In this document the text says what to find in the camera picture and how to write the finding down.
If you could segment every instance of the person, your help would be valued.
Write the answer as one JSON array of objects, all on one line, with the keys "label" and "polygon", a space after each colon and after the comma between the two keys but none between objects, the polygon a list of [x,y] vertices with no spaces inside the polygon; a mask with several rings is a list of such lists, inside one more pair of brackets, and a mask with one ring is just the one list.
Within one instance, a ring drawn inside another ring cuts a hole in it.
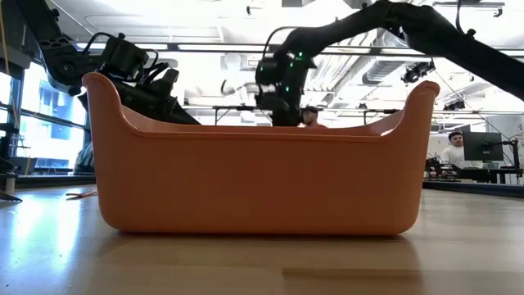
[{"label": "person", "polygon": [[95,173],[93,141],[89,142],[76,157],[74,173],[75,175],[92,175]]},{"label": "person", "polygon": [[318,108],[313,106],[307,106],[302,111],[302,119],[305,127],[320,127],[327,128],[326,126],[318,123]]},{"label": "person", "polygon": [[481,161],[465,161],[464,160],[464,141],[462,133],[455,131],[448,135],[450,147],[442,151],[440,158],[444,164],[452,164],[458,168],[482,168]]}]

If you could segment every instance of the desk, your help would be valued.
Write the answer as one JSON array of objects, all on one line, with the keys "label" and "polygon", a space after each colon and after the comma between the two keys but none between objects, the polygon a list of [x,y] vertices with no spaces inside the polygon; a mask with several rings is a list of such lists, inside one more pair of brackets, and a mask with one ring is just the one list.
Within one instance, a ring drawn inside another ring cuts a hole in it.
[{"label": "desk", "polygon": [[66,201],[93,189],[0,203],[2,295],[524,294],[520,200],[425,190],[390,238],[154,235],[110,228],[96,197]]},{"label": "desk", "polygon": [[514,169],[461,169],[458,172],[460,179],[473,179],[492,184],[506,184],[506,175],[517,174]]},{"label": "desk", "polygon": [[524,186],[516,184],[473,184],[460,181],[424,180],[422,187],[448,192],[524,198]]},{"label": "desk", "polygon": [[495,174],[499,176],[499,184],[506,184],[506,175],[521,175],[522,169],[520,169],[518,172],[514,169],[489,169],[488,172],[490,174]]}]

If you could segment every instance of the computer monitor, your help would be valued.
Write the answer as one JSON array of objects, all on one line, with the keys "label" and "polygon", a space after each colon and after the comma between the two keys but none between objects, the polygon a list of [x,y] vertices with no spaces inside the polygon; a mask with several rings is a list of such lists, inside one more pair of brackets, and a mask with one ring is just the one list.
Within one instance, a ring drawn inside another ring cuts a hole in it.
[{"label": "computer monitor", "polygon": [[464,160],[504,161],[502,135],[489,132],[463,132]]}]

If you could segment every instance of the cable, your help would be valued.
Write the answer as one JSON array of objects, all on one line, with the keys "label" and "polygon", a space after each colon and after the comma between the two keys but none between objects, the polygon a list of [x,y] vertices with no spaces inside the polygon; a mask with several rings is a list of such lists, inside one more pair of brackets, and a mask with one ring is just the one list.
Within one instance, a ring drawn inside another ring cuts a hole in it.
[{"label": "cable", "polygon": [[158,51],[155,49],[143,49],[143,51],[155,53],[155,60],[153,60],[153,63],[149,66],[149,68],[151,69],[153,66],[156,65],[156,62],[158,61]]},{"label": "cable", "polygon": [[167,62],[163,62],[163,63],[160,63],[160,64],[158,64],[158,65],[159,65],[159,66],[156,66],[155,71],[152,72],[152,73],[150,73],[149,76],[146,77],[146,78],[143,80],[142,84],[144,84],[144,85],[149,84],[150,82],[153,81],[153,79],[154,79],[155,77],[158,76],[159,73],[163,72],[165,69],[167,69],[167,68],[169,67],[169,64],[168,64]]},{"label": "cable", "polygon": [[512,136],[509,137],[509,139],[514,138],[515,136],[518,136],[518,135],[521,135],[521,134],[524,134],[524,132],[521,132],[521,133],[517,133],[517,134],[515,134],[515,135],[512,135]]},{"label": "cable", "polygon": [[262,52],[262,58],[265,57],[265,53],[266,53],[267,48],[269,46],[269,41],[271,41],[271,38],[273,37],[273,35],[275,35],[277,32],[280,32],[281,30],[297,29],[297,28],[299,28],[299,27],[297,27],[297,26],[283,26],[283,27],[277,28],[276,30],[271,32],[271,34],[268,37],[268,40],[265,42],[264,51]]},{"label": "cable", "polygon": [[138,73],[138,75],[134,79],[122,79],[121,82],[127,82],[127,83],[140,82],[140,80],[144,76],[144,64],[142,62],[140,62],[139,69],[140,69],[140,72]]},{"label": "cable", "polygon": [[462,6],[462,0],[457,1],[457,16],[455,18],[455,26],[457,27],[457,31],[464,34],[464,31],[462,30],[462,26],[460,26],[460,7]]},{"label": "cable", "polygon": [[98,36],[106,36],[106,37],[109,37],[109,38],[115,38],[115,36],[113,36],[112,34],[108,34],[108,33],[104,33],[104,32],[98,32],[98,33],[94,34],[91,37],[91,39],[89,39],[88,44],[85,46],[84,50],[82,51],[83,55],[88,54],[91,45],[93,44],[93,42],[95,42],[95,40],[98,38]]},{"label": "cable", "polygon": [[142,77],[142,79],[140,80],[140,84],[143,84],[144,83],[144,80],[147,79],[147,77],[150,76],[151,72],[162,67],[162,66],[165,66],[167,64],[167,62],[163,62],[163,63],[160,63],[160,64],[155,64],[154,66],[150,66],[148,67],[147,69],[144,69],[145,70],[145,74],[144,76]]},{"label": "cable", "polygon": [[[464,105],[469,107],[470,109],[473,110],[472,106],[470,106],[465,100],[463,100],[460,95],[445,81],[444,78],[442,78],[442,76],[439,74],[438,71],[435,70],[435,74],[439,76],[439,78],[442,80],[442,82],[444,82],[444,84],[451,90],[453,91],[453,93],[457,96],[458,99],[462,100],[464,102]],[[509,141],[509,138],[508,136],[506,136],[505,134],[503,134],[502,132],[500,132],[500,130],[498,130],[495,126],[493,126],[493,124],[491,124],[483,115],[477,113],[478,116],[480,116],[481,119],[483,119],[489,126],[491,126],[491,128],[495,129],[497,132],[500,133],[500,135],[504,136],[508,141]],[[508,155],[506,154],[506,152],[503,150],[502,153],[504,154],[504,156],[507,158],[507,160],[509,160],[509,162],[511,163],[512,166],[515,166],[515,164],[513,164],[513,161],[511,160],[510,157],[508,157]]]}]

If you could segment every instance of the man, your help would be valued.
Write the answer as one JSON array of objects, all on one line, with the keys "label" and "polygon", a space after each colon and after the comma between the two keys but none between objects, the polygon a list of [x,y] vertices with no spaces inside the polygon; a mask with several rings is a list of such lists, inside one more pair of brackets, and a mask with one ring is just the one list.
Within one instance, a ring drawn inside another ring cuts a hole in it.
[{"label": "man", "polygon": [[307,106],[302,111],[302,119],[304,120],[305,127],[327,128],[326,126],[318,123],[318,109],[316,107]]},{"label": "man", "polygon": [[464,142],[462,133],[452,132],[448,135],[448,140],[451,147],[447,147],[440,155],[444,164],[453,164],[458,168],[476,167],[482,168],[481,161],[465,161],[464,160]]}]

